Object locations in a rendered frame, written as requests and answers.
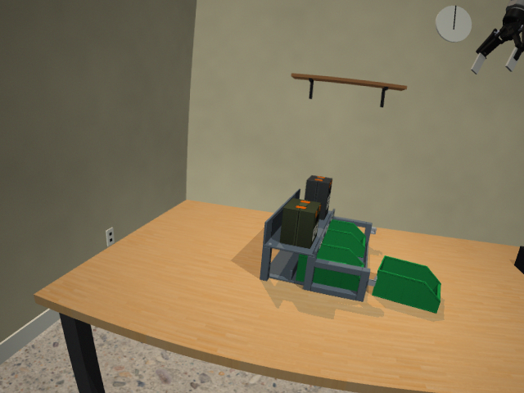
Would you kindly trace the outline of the black case with orange latches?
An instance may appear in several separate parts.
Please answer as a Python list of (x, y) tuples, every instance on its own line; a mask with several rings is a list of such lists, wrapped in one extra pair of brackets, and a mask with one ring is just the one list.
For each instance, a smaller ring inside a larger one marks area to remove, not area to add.
[(306, 180), (305, 200), (321, 203), (319, 219), (322, 219), (322, 220), (325, 220), (327, 213), (328, 213), (328, 207), (329, 207), (329, 201), (330, 201), (330, 195), (331, 195), (331, 189), (332, 189), (331, 186), (332, 186), (332, 178), (324, 178), (322, 176), (318, 177), (318, 176), (311, 175)]

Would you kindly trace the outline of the grey metal shelf rack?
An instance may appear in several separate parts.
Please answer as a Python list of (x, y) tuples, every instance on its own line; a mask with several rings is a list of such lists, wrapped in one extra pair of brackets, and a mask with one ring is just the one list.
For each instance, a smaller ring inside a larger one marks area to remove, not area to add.
[[(335, 210), (333, 209), (332, 211), (328, 211), (325, 220), (319, 220), (317, 236), (314, 239), (313, 245), (310, 249), (280, 243), (283, 207), (292, 198), (300, 199), (300, 189), (298, 189), (278, 210), (276, 210), (264, 222), (264, 240), (260, 268), (260, 280), (268, 281), (269, 278), (273, 278), (284, 282), (291, 282), (303, 285), (303, 290), (306, 291), (313, 291), (325, 295), (337, 296), (341, 298), (364, 302), (367, 285), (375, 287), (377, 281), (377, 276), (374, 278), (374, 280), (369, 279), (371, 269), (367, 268), (368, 242), (370, 234), (376, 235), (377, 228), (372, 227), (372, 223), (370, 222), (333, 216), (333, 211)], [(364, 234), (366, 236), (366, 243), (364, 257), (358, 257), (364, 263), (364, 267), (337, 263), (329, 260), (317, 259), (318, 250), (322, 245), (323, 239), (332, 219), (354, 223), (358, 227), (365, 228)], [(280, 251), (277, 253), (273, 261), (271, 262), (272, 248)], [(303, 282), (296, 281), (296, 271), (299, 254), (308, 256), (305, 270), (305, 280)], [(365, 264), (366, 257), (367, 263)], [(361, 276), (359, 280), (358, 290), (352, 291), (313, 282), (315, 268), (327, 269), (340, 273), (348, 273)]]

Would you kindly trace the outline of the green bin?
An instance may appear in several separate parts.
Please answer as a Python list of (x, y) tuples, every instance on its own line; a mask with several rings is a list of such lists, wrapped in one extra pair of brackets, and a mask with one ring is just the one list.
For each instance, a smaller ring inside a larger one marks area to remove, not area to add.
[(440, 305), (440, 285), (426, 265), (384, 255), (372, 296), (436, 313)]
[[(364, 267), (364, 263), (349, 249), (340, 246), (332, 246), (322, 244), (317, 257), (322, 260), (329, 260), (333, 262), (343, 262), (343, 264), (350, 264), (354, 266)], [(296, 281), (303, 282), (305, 280), (305, 270), (307, 264), (307, 255), (299, 254)], [(313, 282), (323, 284), (331, 287), (339, 287), (347, 290), (357, 291), (359, 286), (360, 276), (355, 276), (348, 273), (339, 273), (327, 269), (315, 268)]]
[(364, 257), (365, 243), (366, 236), (354, 223), (334, 219), (323, 239), (323, 244), (350, 248), (354, 254), (361, 258)]

